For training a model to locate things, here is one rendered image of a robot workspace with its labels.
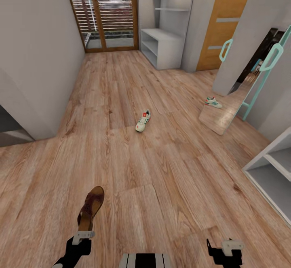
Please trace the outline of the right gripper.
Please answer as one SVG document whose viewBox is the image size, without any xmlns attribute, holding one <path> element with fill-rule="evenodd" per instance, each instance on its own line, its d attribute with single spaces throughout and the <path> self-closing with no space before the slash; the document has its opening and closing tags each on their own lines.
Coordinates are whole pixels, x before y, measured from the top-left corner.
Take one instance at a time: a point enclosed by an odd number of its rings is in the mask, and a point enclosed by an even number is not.
<svg viewBox="0 0 291 268">
<path fill-rule="evenodd" d="M 222 248 L 212 248 L 208 242 L 208 252 L 210 256 L 213 256 L 215 264 L 222 264 L 224 268 L 230 268 L 231 266 L 235 266 L 237 268 L 241 268 L 242 259 L 240 250 L 232 250 L 232 256 L 225 256 Z"/>
</svg>

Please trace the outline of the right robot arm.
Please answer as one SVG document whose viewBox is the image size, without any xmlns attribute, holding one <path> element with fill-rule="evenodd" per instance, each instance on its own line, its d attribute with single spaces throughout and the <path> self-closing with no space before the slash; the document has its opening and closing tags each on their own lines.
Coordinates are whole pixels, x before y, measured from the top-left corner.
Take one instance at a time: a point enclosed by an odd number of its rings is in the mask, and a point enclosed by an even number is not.
<svg viewBox="0 0 291 268">
<path fill-rule="evenodd" d="M 244 249 L 245 244 L 242 240 L 221 240 L 223 248 L 212 248 L 208 242 L 208 252 L 213 256 L 215 264 L 222 264 L 224 268 L 241 268 L 241 249 Z"/>
</svg>

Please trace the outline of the gym shoe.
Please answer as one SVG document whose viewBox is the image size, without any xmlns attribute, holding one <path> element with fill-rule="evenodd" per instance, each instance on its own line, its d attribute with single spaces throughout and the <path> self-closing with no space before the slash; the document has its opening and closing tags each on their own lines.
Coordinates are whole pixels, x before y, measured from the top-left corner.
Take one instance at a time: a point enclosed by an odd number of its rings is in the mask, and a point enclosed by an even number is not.
<svg viewBox="0 0 291 268">
<path fill-rule="evenodd" d="M 143 130 L 145 129 L 145 125 L 146 123 L 151 119 L 150 116 L 150 111 L 146 110 L 145 113 L 142 114 L 141 119 L 139 120 L 139 122 L 137 123 L 135 130 L 137 132 L 143 132 Z"/>
</svg>

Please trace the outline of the sandal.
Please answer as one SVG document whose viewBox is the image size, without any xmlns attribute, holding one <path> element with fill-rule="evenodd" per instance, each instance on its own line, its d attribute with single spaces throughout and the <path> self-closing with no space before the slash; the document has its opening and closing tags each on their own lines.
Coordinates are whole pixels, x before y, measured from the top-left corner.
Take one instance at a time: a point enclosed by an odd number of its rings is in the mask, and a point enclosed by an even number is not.
<svg viewBox="0 0 291 268">
<path fill-rule="evenodd" d="M 101 208 L 104 197 L 104 189 L 101 186 L 96 186 L 90 191 L 77 218 L 78 231 L 92 231 L 93 218 Z"/>
</svg>

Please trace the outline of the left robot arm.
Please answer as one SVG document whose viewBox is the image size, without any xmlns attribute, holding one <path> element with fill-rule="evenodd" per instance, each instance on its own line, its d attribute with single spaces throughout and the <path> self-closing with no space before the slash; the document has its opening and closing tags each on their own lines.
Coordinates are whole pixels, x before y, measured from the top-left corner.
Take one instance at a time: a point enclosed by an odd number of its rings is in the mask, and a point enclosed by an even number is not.
<svg viewBox="0 0 291 268">
<path fill-rule="evenodd" d="M 95 231 L 76 231 L 74 237 L 67 242 L 66 254 L 52 268 L 74 268 L 82 255 L 89 255 Z"/>
</svg>

